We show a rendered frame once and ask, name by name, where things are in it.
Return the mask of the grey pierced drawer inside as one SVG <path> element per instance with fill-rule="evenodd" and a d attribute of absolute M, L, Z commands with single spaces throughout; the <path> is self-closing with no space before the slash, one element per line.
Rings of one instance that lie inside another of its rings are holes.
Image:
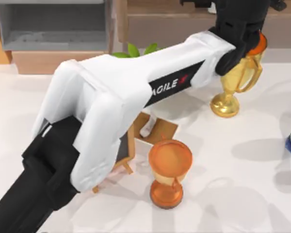
<path fill-rule="evenodd" d="M 2 47 L 106 51 L 110 17 L 110 0 L 0 0 Z"/>

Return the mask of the green leafy plant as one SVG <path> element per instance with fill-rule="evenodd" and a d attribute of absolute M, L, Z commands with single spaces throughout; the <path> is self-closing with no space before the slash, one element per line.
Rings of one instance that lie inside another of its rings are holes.
<path fill-rule="evenodd" d="M 161 48 L 158 47 L 157 43 L 152 43 L 150 44 L 143 53 L 140 53 L 139 49 L 131 43 L 128 43 L 128 52 L 114 52 L 112 53 L 113 57 L 117 57 L 117 58 L 136 58 L 136 57 L 140 57 L 143 55 L 147 55 L 156 51 L 161 50 Z"/>

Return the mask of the orange trophy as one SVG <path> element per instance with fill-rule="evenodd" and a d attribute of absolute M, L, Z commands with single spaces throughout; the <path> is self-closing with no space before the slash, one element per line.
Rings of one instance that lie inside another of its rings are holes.
<path fill-rule="evenodd" d="M 183 198 L 181 182 L 192 166 L 191 150 L 178 140 L 164 139 L 153 145 L 148 162 L 154 177 L 150 187 L 152 202 L 162 209 L 175 208 Z"/>

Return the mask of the wooden framed blackboard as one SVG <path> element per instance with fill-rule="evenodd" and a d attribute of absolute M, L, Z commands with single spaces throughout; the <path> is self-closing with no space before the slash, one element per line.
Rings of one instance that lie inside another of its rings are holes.
<path fill-rule="evenodd" d="M 150 143 L 152 145 L 160 141 L 162 138 L 173 138 L 178 128 L 178 125 L 161 118 L 157 119 L 150 135 L 143 138 L 140 135 L 140 130 L 145 126 L 149 119 L 149 114 L 140 113 L 133 122 L 133 124 L 130 126 L 126 134 L 122 136 L 117 159 L 113 167 L 114 169 L 119 166 L 123 166 L 128 174 L 131 174 L 133 172 L 131 167 L 129 166 L 129 161 L 131 161 L 135 157 L 135 138 Z"/>

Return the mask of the wooden cupboard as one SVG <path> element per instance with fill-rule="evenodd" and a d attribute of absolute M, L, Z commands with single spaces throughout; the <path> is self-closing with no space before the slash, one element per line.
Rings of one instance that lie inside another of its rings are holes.
<path fill-rule="evenodd" d="M 92 4 L 95 7 L 107 0 L 0 0 L 0 4 Z M 194 9 L 193 4 L 180 6 L 177 0 L 119 0 L 113 4 L 119 33 L 118 38 L 141 48 L 151 42 L 167 47 L 187 36 L 203 31 L 214 24 L 215 16 L 205 9 Z M 291 0 L 285 0 L 283 11 L 269 9 L 263 26 L 268 38 L 265 55 L 267 63 L 291 63 Z"/>

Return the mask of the pale wooden drawer front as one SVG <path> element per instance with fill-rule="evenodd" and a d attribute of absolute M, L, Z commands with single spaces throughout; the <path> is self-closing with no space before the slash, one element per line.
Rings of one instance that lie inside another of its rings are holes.
<path fill-rule="evenodd" d="M 108 54 L 103 51 L 13 51 L 13 61 L 19 74 L 53 74 L 58 65 L 66 60 L 81 61 L 95 56 Z"/>

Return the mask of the gold trophy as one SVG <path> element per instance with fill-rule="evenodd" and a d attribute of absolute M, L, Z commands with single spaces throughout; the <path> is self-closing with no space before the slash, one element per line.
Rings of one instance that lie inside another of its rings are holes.
<path fill-rule="evenodd" d="M 267 48 L 267 39 L 259 32 L 258 45 L 251 49 L 239 63 L 221 77 L 223 93 L 216 95 L 210 102 L 212 111 L 225 118 L 235 116 L 239 112 L 239 102 L 234 93 L 250 90 L 258 81 L 261 73 L 261 59 Z"/>

